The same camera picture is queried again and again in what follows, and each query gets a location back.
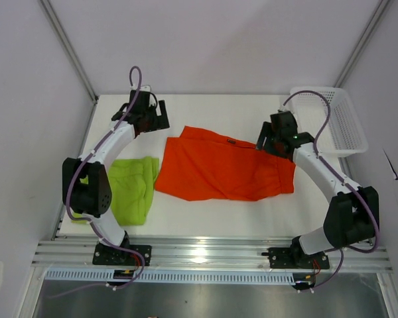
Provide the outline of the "lime green shorts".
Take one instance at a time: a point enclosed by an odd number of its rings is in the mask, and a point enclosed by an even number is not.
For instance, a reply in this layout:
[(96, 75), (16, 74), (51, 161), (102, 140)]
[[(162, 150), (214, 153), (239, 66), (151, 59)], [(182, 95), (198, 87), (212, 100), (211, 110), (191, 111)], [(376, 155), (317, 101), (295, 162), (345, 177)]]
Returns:
[(72, 183), (64, 175), (63, 201), (70, 198), (73, 222), (86, 217), (103, 217), (111, 212), (121, 226), (143, 225), (152, 205), (155, 181), (159, 174), (159, 159), (116, 159), (105, 168), (99, 162), (88, 162)]

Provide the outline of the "orange shorts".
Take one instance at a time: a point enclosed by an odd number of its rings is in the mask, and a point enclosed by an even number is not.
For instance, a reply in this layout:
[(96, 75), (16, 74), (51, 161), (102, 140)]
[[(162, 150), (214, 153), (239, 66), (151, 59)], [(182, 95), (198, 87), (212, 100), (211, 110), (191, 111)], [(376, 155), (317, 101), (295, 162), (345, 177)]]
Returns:
[(184, 127), (169, 137), (155, 189), (186, 201), (259, 201), (292, 194), (295, 165), (253, 143)]

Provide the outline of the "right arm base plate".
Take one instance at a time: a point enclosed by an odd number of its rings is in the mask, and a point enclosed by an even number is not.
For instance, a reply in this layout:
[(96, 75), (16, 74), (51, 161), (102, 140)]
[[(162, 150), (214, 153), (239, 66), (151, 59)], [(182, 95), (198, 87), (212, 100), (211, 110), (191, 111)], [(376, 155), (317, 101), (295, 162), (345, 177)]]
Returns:
[(322, 269), (328, 270), (330, 262), (323, 252), (307, 255), (287, 247), (270, 247), (261, 253), (269, 261), (271, 269)]

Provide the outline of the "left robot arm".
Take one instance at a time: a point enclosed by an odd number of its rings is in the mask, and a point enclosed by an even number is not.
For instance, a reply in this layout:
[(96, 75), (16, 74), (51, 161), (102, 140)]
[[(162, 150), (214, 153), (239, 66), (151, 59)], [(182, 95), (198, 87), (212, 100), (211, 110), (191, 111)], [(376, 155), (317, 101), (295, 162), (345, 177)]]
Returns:
[(87, 223), (108, 246), (107, 257), (125, 264), (131, 256), (129, 237), (111, 210), (109, 169), (121, 151), (141, 133), (169, 128), (165, 102), (149, 86), (130, 92), (129, 101), (112, 116), (109, 127), (93, 148), (62, 164), (62, 200), (68, 217)]

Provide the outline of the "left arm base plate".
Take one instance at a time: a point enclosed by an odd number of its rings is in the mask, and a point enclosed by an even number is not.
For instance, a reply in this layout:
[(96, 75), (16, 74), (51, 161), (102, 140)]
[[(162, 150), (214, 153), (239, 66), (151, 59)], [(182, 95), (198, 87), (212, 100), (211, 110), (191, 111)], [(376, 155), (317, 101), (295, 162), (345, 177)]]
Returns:
[[(150, 266), (152, 256), (151, 245), (131, 245), (130, 248), (143, 256), (145, 259), (145, 266)], [(133, 256), (128, 252), (124, 252), (112, 248), (101, 243), (96, 245), (92, 264), (100, 266), (134, 266), (137, 260), (141, 262), (138, 256)]]

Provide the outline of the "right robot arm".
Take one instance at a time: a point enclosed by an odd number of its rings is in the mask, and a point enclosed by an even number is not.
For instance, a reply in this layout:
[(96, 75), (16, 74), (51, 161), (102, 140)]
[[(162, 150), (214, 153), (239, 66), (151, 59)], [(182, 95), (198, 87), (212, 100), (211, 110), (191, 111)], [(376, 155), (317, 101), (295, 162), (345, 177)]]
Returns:
[(316, 139), (299, 132), (290, 111), (270, 116), (261, 128), (257, 150), (287, 159), (303, 170), (318, 186), (328, 202), (323, 225), (295, 237), (289, 258), (297, 267), (305, 267), (314, 256), (332, 250), (351, 248), (367, 239), (379, 245), (379, 195), (374, 187), (362, 187), (342, 176), (317, 149)]

